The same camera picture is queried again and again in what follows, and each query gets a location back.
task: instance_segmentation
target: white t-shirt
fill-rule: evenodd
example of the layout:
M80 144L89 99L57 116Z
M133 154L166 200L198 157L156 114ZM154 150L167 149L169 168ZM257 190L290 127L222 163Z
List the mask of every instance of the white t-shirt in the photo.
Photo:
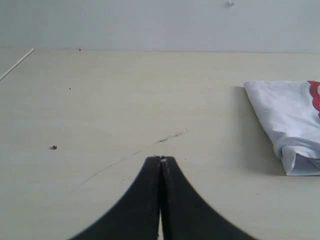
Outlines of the white t-shirt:
M244 88L286 174L320 175L320 82L250 81Z

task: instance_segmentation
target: white wall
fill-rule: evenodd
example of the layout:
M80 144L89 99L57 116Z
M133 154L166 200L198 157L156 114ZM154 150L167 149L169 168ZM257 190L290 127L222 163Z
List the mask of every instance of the white wall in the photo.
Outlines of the white wall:
M320 0L1 0L0 47L320 53Z

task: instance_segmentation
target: black plastic claw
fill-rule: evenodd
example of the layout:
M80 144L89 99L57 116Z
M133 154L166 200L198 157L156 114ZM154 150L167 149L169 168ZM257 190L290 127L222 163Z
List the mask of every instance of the black plastic claw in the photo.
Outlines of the black plastic claw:
M156 240L160 167L160 157L148 157L114 207L72 240Z
M162 157L160 180L164 240L253 240L193 189L173 157Z

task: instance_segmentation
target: wooden stick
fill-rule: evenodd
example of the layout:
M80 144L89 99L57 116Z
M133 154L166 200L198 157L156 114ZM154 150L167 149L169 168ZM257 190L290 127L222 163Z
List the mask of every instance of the wooden stick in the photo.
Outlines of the wooden stick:
M35 49L31 48L30 51L28 51L22 58L20 58L19 61L17 61L15 64L12 65L2 76L0 76L0 81L7 76L16 66L18 66L23 60L25 60L26 57L28 57Z

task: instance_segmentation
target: red print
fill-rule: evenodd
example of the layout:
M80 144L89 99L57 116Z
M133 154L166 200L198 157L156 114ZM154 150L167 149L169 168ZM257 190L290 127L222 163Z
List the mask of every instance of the red print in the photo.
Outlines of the red print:
M320 82L308 81L310 83L310 94L313 97L312 104L315 109L319 111L318 116L320 117Z

